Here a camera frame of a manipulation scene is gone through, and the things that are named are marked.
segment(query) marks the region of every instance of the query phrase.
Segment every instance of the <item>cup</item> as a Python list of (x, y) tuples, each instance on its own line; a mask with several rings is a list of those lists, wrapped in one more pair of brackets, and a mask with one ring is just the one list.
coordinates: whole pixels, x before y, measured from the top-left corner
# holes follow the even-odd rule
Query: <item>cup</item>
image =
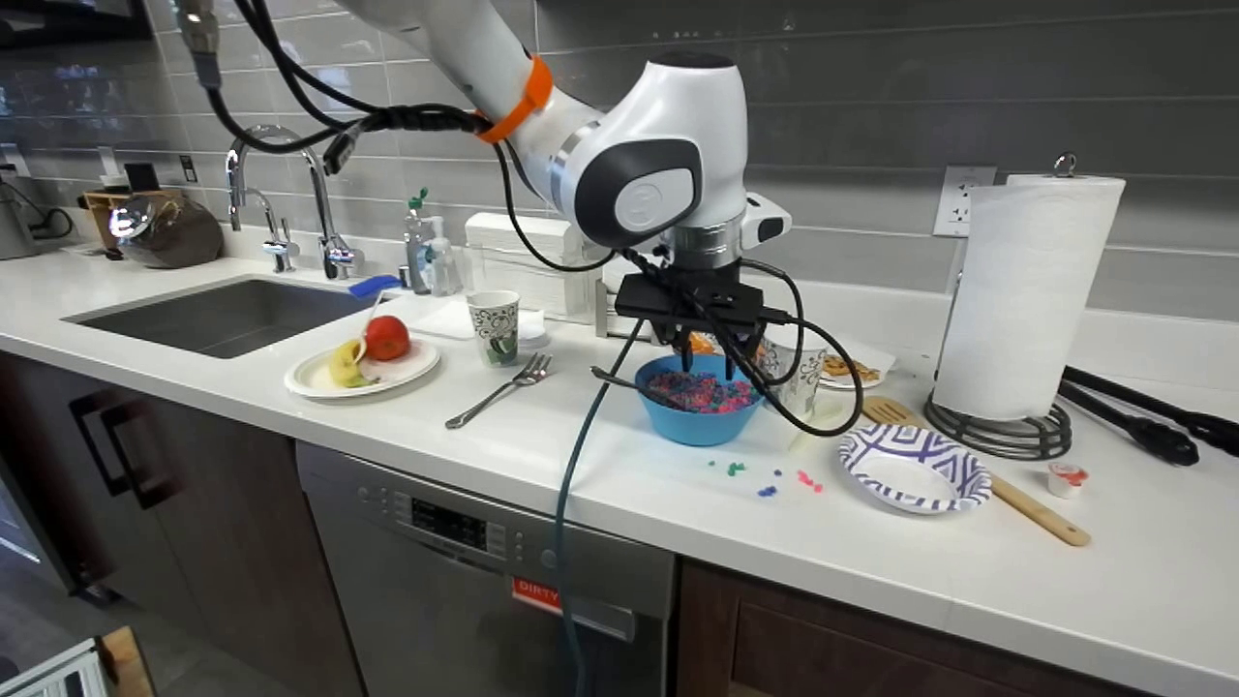
[(758, 349), (758, 367), (771, 379), (789, 371), (789, 379), (774, 387), (777, 401), (789, 405), (795, 414), (814, 414), (822, 409), (822, 397), (823, 397), (822, 358), (830, 354), (830, 349), (822, 338), (805, 334), (803, 365), (795, 365), (795, 354), (796, 354), (795, 329), (771, 323)]
[(485, 291), (463, 292), (476, 349), (491, 365), (516, 365), (518, 358), (518, 292), (516, 291)]

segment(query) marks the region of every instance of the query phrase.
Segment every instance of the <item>backsplash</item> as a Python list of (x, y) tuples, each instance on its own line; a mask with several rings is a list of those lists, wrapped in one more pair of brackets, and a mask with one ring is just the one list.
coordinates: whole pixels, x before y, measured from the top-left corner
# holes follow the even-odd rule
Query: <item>backsplash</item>
[[(223, 212), (223, 126), (192, 81), (167, 0), (156, 42), (0, 54), (0, 141), (66, 193), (101, 149), (150, 157)], [(222, 5), (223, 95), (244, 123), (309, 121)], [(281, 42), (364, 100), (463, 95), (409, 45), (333, 0), (272, 0)], [(751, 185), (796, 228), (763, 246), (803, 277), (950, 291), (956, 238), (932, 238), (944, 166), (1132, 176), (1092, 307), (1239, 322), (1239, 6), (1235, 0), (500, 0), (580, 100), (616, 103), (661, 51), (738, 61), (751, 94)], [(248, 157), (281, 218), (312, 228), (301, 157)], [(469, 135), (368, 135), (333, 180), (337, 221), (394, 234), (430, 185), (453, 221), (500, 203), (491, 149)]]

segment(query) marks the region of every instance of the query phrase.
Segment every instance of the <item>utensil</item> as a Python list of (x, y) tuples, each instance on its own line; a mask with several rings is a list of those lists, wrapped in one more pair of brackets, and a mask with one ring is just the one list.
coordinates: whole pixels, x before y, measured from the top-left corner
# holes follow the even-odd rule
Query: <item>utensil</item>
[(678, 409), (678, 401), (670, 401), (667, 396), (660, 396), (660, 389), (643, 389), (639, 383), (632, 383), (632, 379), (623, 379), (623, 374), (613, 374), (613, 371), (604, 371), (604, 367), (587, 367), (595, 379), (604, 379), (604, 383), (616, 383), (616, 387), (623, 387), (623, 389), (635, 389), (635, 396), (643, 396), (643, 397), (653, 397), (653, 401), (661, 401), (661, 405), (674, 405)]
[(1164, 464), (1195, 464), (1195, 440), (1185, 438), (1182, 428), (1171, 428), (1164, 422), (1154, 418), (1136, 418), (1124, 414), (1101, 397), (1092, 397), (1088, 389), (1079, 389), (1078, 383), (1060, 383), (1056, 396), (1064, 396), (1070, 401), (1084, 405), (1088, 414), (1113, 422), (1116, 428), (1124, 428), (1137, 449), (1146, 449), (1151, 456), (1164, 459)]
[(1079, 371), (1073, 365), (1064, 367), (1060, 379), (1088, 387), (1088, 389), (1101, 389), (1101, 396), (1113, 396), (1113, 397), (1124, 397), (1124, 401), (1136, 401), (1142, 409), (1164, 414), (1171, 422), (1185, 424), (1191, 438), (1239, 456), (1239, 422), (1229, 422), (1229, 418), (1206, 414), (1206, 409), (1182, 409), (1173, 401), (1132, 389), (1127, 383), (1113, 383), (1113, 379)]
[[(865, 414), (875, 422), (923, 422), (909, 405), (887, 397), (887, 396), (865, 396)], [(1070, 544), (1088, 544), (1088, 531), (1079, 531), (1078, 521), (1060, 517), (1056, 511), (1043, 505), (1033, 496), (1026, 496), (1021, 486), (1016, 486), (1011, 480), (993, 471), (993, 493), (1016, 505), (1020, 514), (1026, 514), (1030, 521), (1044, 527), (1055, 536), (1070, 540)]]
[(518, 367), (507, 383), (500, 383), (488, 397), (479, 397), (476, 405), (453, 414), (447, 424), (449, 428), (463, 428), (463, 422), (474, 422), (485, 405), (491, 405), (500, 396), (518, 389), (518, 387), (536, 387), (550, 374), (550, 354), (531, 354), (528, 367)]

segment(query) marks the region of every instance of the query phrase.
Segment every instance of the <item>blue bowl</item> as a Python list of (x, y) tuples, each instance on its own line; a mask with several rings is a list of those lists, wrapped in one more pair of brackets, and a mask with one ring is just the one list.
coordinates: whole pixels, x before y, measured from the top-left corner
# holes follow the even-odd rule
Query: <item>blue bowl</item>
[[(734, 367), (734, 374), (728, 379), (725, 371), (725, 354), (692, 354), (692, 374), (712, 374), (720, 383), (749, 383), (742, 371)], [(734, 440), (738, 428), (749, 424), (749, 418), (758, 409), (758, 396), (731, 409), (731, 414), (702, 414), (702, 409), (678, 409), (678, 405), (667, 405), (667, 401), (653, 401), (647, 396), (647, 383), (660, 374), (660, 371), (682, 371), (682, 358), (678, 354), (661, 354), (661, 358), (652, 358), (635, 371), (635, 387), (643, 396), (643, 405), (652, 414), (652, 424), (653, 432), (661, 432), (667, 440), (678, 440), (678, 445), (692, 445), (692, 449), (712, 449), (712, 445), (725, 445), (725, 440)]]

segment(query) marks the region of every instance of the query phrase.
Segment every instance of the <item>sink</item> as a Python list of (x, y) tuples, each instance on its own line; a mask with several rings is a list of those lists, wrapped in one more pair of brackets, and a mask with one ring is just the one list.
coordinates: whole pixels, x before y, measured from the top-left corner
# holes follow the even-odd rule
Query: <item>sink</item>
[(232, 286), (209, 286), (199, 292), (156, 298), (71, 322), (229, 358), (364, 307), (368, 302), (351, 292), (244, 277)]

